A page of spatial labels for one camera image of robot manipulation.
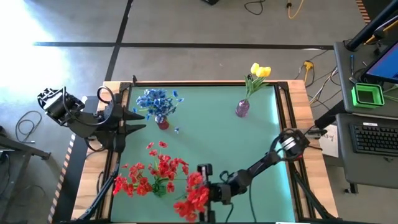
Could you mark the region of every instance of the red vase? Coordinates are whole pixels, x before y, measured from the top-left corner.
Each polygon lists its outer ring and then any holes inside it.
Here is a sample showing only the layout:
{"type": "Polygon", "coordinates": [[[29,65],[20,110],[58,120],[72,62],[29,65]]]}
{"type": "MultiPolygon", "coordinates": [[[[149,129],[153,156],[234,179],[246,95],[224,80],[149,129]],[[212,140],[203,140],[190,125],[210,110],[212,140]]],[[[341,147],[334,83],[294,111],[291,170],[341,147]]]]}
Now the red vase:
{"type": "Polygon", "coordinates": [[[169,122],[167,121],[167,118],[164,118],[162,122],[156,122],[156,123],[159,126],[160,130],[166,130],[170,126],[169,122]]]}

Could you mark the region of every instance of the purple vase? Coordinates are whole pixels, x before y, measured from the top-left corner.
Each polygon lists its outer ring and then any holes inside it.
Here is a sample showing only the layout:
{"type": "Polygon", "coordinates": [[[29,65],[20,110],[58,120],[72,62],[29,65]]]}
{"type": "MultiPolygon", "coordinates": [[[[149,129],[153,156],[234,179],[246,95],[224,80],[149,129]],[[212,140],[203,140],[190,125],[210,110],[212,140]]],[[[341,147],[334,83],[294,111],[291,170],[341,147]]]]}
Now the purple vase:
{"type": "Polygon", "coordinates": [[[241,100],[236,107],[235,113],[238,117],[243,118],[247,115],[249,108],[249,100],[241,100]]]}

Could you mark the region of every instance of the monitor screen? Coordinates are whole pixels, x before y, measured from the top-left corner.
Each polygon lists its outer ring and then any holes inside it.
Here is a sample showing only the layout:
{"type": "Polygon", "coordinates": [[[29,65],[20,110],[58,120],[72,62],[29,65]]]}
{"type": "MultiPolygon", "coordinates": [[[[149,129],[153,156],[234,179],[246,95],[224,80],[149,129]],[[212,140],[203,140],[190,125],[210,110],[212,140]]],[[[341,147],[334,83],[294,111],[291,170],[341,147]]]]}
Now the monitor screen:
{"type": "Polygon", "coordinates": [[[398,42],[396,42],[366,73],[377,77],[398,80],[398,42]]]}

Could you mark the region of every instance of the paper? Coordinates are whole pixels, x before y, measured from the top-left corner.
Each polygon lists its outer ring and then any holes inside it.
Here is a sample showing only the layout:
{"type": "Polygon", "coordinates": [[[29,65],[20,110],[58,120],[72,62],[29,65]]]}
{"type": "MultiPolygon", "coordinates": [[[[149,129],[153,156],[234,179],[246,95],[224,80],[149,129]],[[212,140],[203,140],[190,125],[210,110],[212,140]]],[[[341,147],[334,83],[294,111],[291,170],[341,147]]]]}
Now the paper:
{"type": "Polygon", "coordinates": [[[328,132],[319,139],[324,155],[338,158],[337,126],[329,125],[325,128],[328,132]]]}

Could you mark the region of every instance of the green table surface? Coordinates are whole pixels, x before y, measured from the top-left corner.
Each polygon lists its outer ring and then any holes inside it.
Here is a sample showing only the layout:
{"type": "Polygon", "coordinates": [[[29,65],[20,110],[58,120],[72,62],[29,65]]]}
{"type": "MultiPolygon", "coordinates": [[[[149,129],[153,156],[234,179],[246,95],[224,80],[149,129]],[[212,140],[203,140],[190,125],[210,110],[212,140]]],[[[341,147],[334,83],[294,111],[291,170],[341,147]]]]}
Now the green table surface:
{"type": "MultiPolygon", "coordinates": [[[[134,87],[130,110],[136,105],[138,96],[145,89],[159,87],[134,87]]],[[[212,182],[221,182],[223,170],[234,172],[247,169],[269,150],[272,140],[280,133],[278,110],[273,86],[262,88],[250,98],[250,110],[245,118],[235,114],[236,105],[246,93],[244,86],[176,86],[165,87],[168,94],[177,90],[181,98],[174,114],[169,116],[170,127],[160,130],[154,118],[133,121],[130,124],[145,123],[146,128],[129,135],[121,164],[142,162],[146,166],[154,158],[148,155],[146,146],[150,142],[165,141],[169,147],[162,152],[180,157],[190,164],[194,171],[198,164],[213,165],[212,182]],[[177,134],[174,127],[180,127],[177,134]]],[[[127,176],[127,170],[121,169],[127,176]]],[[[175,192],[158,198],[154,194],[144,197],[128,197],[124,192],[113,199],[112,222],[185,222],[174,212],[176,198],[185,191],[185,181],[175,180],[175,192]]],[[[253,222],[249,206],[249,194],[232,198],[234,210],[229,222],[253,222]]],[[[259,174],[252,183],[252,202],[258,222],[294,222],[293,201],[286,165],[279,163],[259,174]]],[[[230,206],[212,203],[216,221],[224,222],[230,206]]]]}

